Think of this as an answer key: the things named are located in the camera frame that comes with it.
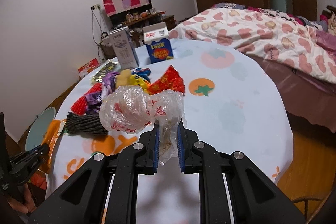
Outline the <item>person left hand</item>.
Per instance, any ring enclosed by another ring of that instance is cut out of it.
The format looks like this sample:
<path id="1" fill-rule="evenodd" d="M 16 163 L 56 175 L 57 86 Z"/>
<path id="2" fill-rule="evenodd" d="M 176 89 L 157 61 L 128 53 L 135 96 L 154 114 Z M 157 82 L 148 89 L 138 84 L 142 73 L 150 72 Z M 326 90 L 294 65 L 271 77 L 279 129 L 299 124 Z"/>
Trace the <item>person left hand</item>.
<path id="1" fill-rule="evenodd" d="M 5 197 L 14 210 L 23 214 L 32 213 L 37 207 L 35 206 L 28 184 L 24 184 L 22 194 L 25 200 L 24 203 L 21 203 L 8 195 L 5 195 Z"/>

